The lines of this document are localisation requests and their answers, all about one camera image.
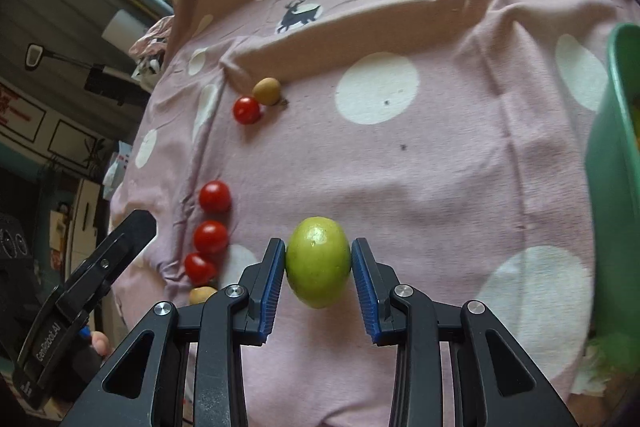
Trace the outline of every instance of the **green fruit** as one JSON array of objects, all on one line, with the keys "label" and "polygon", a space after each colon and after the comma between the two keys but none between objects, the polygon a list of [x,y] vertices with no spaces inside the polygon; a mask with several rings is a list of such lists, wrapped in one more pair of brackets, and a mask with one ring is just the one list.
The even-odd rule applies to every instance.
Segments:
[{"label": "green fruit", "polygon": [[309,217],[291,234],[285,257],[289,285],[312,308],[325,308],[340,297],[351,271],[349,241],[340,225]]}]

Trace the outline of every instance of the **pink fabric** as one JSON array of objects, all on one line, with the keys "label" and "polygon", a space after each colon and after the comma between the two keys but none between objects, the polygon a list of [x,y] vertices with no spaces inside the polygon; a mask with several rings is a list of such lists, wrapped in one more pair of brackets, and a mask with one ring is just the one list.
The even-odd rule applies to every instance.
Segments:
[{"label": "pink fabric", "polygon": [[[158,220],[143,258],[166,286],[140,267],[114,285],[129,327],[160,299],[187,302],[197,192],[220,178],[223,284],[270,237],[331,217],[432,299],[487,302],[568,395],[593,274],[583,151],[606,38],[638,19],[633,0],[174,4],[170,63],[111,205],[115,223],[134,208]],[[238,125],[234,100],[265,76],[289,107]],[[395,350],[370,345],[351,282],[323,311],[284,282],[268,343],[242,353],[251,425],[388,424]]]},{"label": "pink fabric", "polygon": [[158,55],[166,50],[166,40],[171,34],[174,16],[162,17],[148,32],[138,39],[129,50],[129,57],[140,60],[150,55]]}]

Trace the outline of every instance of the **red cherry tomato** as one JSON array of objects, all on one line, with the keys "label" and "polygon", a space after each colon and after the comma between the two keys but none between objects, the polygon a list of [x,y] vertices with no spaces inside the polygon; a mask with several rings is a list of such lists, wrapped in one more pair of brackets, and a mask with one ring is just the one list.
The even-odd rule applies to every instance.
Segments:
[{"label": "red cherry tomato", "polygon": [[193,232],[193,246],[206,259],[221,253],[228,244],[226,227],[217,221],[205,221]]},{"label": "red cherry tomato", "polygon": [[231,193],[223,182],[209,182],[200,189],[200,206],[205,212],[226,212],[231,207]]},{"label": "red cherry tomato", "polygon": [[234,118],[242,125],[249,125],[260,120],[260,104],[250,96],[242,96],[234,103]]},{"label": "red cherry tomato", "polygon": [[202,286],[218,275],[218,268],[199,253],[190,253],[184,258],[184,270],[196,286]]}]

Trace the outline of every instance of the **black clamp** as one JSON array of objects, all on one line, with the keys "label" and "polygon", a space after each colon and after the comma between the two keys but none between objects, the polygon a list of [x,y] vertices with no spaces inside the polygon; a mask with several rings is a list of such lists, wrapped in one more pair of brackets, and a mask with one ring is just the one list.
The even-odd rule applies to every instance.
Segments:
[{"label": "black clamp", "polygon": [[151,213],[134,210],[49,295],[13,360],[14,386],[30,407],[40,409],[52,395],[72,402],[95,376],[102,359],[79,332],[114,280],[155,235]]},{"label": "black clamp", "polygon": [[577,427],[562,399],[482,302],[431,301],[376,263],[366,239],[351,247],[367,333],[398,345],[390,427],[442,427],[440,342],[449,343],[456,427]]},{"label": "black clamp", "polygon": [[159,302],[107,359],[62,427],[177,427],[189,344],[198,343],[195,425],[247,425],[240,346],[261,346],[273,329],[285,245],[271,239],[261,263],[206,302]]},{"label": "black clamp", "polygon": [[[247,427],[241,345],[260,346],[273,328],[285,245],[271,239],[260,264],[203,304],[156,304],[76,401],[62,427],[177,427],[189,343],[198,342],[195,427]],[[376,263],[365,239],[351,248],[367,333],[397,345],[390,427],[442,427],[440,342],[451,351],[456,427],[577,427],[533,361],[479,301],[462,308],[401,284]]]}]

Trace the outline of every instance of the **green bucket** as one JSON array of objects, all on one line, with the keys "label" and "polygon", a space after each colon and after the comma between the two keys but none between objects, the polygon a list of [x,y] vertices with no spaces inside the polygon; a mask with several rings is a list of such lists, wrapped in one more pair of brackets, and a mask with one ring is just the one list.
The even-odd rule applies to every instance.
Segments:
[{"label": "green bucket", "polygon": [[609,37],[609,83],[589,137],[586,171],[596,248],[595,326],[607,360],[640,367],[640,153],[628,102],[640,96],[640,26]]}]

